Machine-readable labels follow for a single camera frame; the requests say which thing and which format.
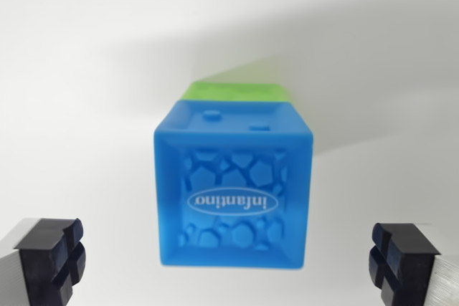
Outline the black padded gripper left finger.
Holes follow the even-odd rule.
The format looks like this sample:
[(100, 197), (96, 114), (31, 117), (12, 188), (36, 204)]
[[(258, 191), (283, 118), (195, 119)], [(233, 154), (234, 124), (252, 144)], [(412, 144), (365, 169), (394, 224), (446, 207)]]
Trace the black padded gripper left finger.
[(22, 219), (1, 239), (1, 304), (66, 305), (85, 271), (79, 219)]

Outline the black padded gripper right finger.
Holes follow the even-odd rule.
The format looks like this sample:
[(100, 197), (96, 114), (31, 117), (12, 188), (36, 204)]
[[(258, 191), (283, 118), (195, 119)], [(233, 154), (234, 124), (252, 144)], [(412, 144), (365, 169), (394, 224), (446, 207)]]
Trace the black padded gripper right finger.
[(369, 274), (385, 305), (458, 304), (458, 230), (376, 223)]

